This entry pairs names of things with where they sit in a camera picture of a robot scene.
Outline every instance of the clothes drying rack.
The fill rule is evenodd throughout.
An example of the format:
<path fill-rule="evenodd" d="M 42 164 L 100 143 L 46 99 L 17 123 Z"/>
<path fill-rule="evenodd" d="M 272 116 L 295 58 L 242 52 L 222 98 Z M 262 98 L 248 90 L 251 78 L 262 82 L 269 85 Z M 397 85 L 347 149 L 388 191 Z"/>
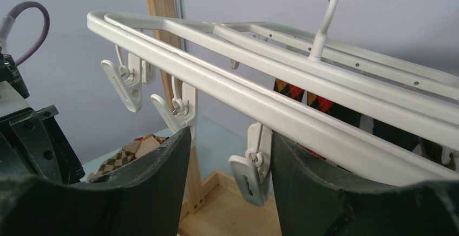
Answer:
<path fill-rule="evenodd" d="M 239 189 L 235 191 L 246 201 L 269 206 L 271 129 L 374 181 L 406 186 L 425 180 L 459 179 L 451 170 L 180 49 L 180 38 L 184 38 L 230 58 L 234 69 L 239 63 L 245 64 L 459 150 L 459 78 L 328 39 L 338 0 L 330 0 L 317 34 L 269 22 L 221 24 L 177 19 L 174 0 L 147 3 L 153 16 L 94 11 L 88 14 L 88 28 L 115 44 L 120 64 L 104 60 L 102 67 L 130 111 L 142 107 L 142 85 L 155 81 L 154 69 L 158 68 L 165 99 L 154 94 L 153 104 L 172 132 L 190 126 L 192 151 L 182 218 L 196 214 L 205 204 L 206 194 L 223 183 L 232 183 L 233 189 L 237 183 Z M 147 29 L 154 30 L 154 37 L 143 33 Z M 120 48 L 129 52 L 127 64 Z M 299 50 L 309 55 L 297 53 Z M 235 181 L 216 172 L 201 182 L 195 147 L 197 90 L 259 121 L 248 130 L 246 155 L 229 160 Z"/>

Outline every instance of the wooden base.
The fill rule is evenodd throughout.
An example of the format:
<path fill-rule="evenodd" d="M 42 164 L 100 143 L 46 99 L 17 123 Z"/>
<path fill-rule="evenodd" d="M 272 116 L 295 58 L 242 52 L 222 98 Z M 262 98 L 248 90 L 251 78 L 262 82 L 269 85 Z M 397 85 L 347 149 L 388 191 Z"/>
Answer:
<path fill-rule="evenodd" d="M 202 182 L 202 190 L 205 203 L 196 214 L 190 214 L 187 199 L 183 201 L 181 236 L 282 235 L 273 197 L 264 207 L 251 205 L 242 198 L 234 178 L 219 170 Z"/>

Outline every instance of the wooden pole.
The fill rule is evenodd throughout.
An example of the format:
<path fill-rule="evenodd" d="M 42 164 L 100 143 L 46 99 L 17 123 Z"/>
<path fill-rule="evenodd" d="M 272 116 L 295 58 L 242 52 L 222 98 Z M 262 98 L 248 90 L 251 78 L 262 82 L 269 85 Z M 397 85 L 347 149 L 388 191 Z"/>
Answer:
<path fill-rule="evenodd" d="M 177 18 L 174 0 L 147 0 L 150 15 Z M 177 48 L 181 48 L 180 37 L 167 31 L 153 31 L 155 38 L 164 41 Z M 166 102 L 171 110 L 172 106 L 172 80 L 171 75 L 161 71 L 162 84 Z M 193 147 L 189 156 L 188 174 L 186 181 L 186 193 L 188 199 L 188 210 L 191 214 L 196 213 L 204 205 L 204 194 L 202 192 L 201 174 L 199 171 L 198 154 L 196 147 Z"/>

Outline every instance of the wooden floor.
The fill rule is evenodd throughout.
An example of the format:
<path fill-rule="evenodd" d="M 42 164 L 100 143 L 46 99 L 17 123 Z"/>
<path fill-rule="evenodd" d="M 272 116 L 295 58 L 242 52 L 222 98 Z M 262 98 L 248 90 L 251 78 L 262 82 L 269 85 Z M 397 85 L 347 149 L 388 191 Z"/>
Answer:
<path fill-rule="evenodd" d="M 241 196 L 217 185 L 205 197 L 204 206 L 186 215 L 179 225 L 181 236 L 278 236 L 277 215 L 246 202 Z"/>

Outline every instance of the hanging clip hanger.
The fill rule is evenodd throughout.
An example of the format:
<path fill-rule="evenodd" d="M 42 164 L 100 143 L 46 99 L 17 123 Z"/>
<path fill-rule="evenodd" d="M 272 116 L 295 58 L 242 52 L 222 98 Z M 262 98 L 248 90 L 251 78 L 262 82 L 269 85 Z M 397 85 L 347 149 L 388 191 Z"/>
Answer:
<path fill-rule="evenodd" d="M 457 179 L 458 174 L 454 171 L 403 151 L 358 128 L 136 30 L 139 28 L 167 30 L 258 70 L 274 76 L 279 75 L 279 78 L 284 78 L 288 82 L 291 82 L 293 77 L 295 80 L 307 81 L 306 83 L 296 81 L 297 86 L 307 84 L 309 88 L 320 85 L 324 93 L 334 89 L 332 82 L 318 80 L 298 68 L 285 65 L 284 62 L 270 60 L 257 53 L 240 49 L 236 45 L 223 44 L 221 40 L 209 37 L 203 33 L 213 28 L 208 23 L 188 23 L 193 28 L 202 27 L 201 31 L 196 31 L 184 24 L 188 21 L 177 21 L 181 24 L 168 18 L 120 12 L 94 11 L 88 14 L 88 28 L 94 33 L 127 48 L 158 68 L 183 80 L 184 83 L 202 90 L 268 127 L 275 127 L 279 133 L 364 178 L 395 186 L 411 185 L 425 180 Z M 352 90 L 340 89 L 335 90 L 336 92 L 363 103 L 362 109 L 371 108 L 375 111 L 377 109 L 377 111 L 391 112 L 399 116 L 401 121 L 406 119 L 406 116 L 412 117 L 412 114 L 403 108 L 387 111 L 387 107 L 394 107 L 385 101 L 378 100 L 378 103 L 374 103 L 376 100 L 373 97 L 365 97 L 362 100 L 361 97 L 356 97 Z M 454 135 L 445 134 L 444 139 L 457 137 L 457 134 Z"/>
<path fill-rule="evenodd" d="M 142 63 L 139 57 L 129 53 L 126 65 L 120 47 L 115 48 L 120 65 L 116 66 L 110 60 L 103 60 L 102 68 L 126 108 L 136 113 L 142 108 Z"/>
<path fill-rule="evenodd" d="M 270 191 L 272 131 L 257 122 L 248 128 L 245 157 L 233 155 L 229 164 L 241 195 L 247 202 L 263 206 Z"/>
<path fill-rule="evenodd" d="M 227 26 L 231 23 L 211 24 L 120 13 L 105 14 L 104 19 L 110 20 L 108 24 L 145 41 L 149 40 L 148 42 L 151 42 L 150 39 L 135 31 L 135 28 L 169 31 L 296 87 L 307 89 L 357 112 L 459 150 L 457 105 L 330 64 L 317 63 L 303 55 L 241 35 L 240 29 L 246 29 L 247 23 L 244 23 L 245 26 L 236 23 L 236 26 L 231 26 L 234 28 L 229 28 Z M 221 37 L 225 41 L 207 33 Z M 274 38 L 275 35 L 276 33 L 272 33 L 270 38 Z"/>
<path fill-rule="evenodd" d="M 172 133 L 189 126 L 191 146 L 194 147 L 196 146 L 196 125 L 198 124 L 198 92 L 194 87 L 183 83 L 182 98 L 180 98 L 178 82 L 174 76 L 172 76 L 172 84 L 174 95 L 172 105 L 175 107 L 173 111 L 169 109 L 166 101 L 158 94 L 153 94 L 151 100 Z"/>

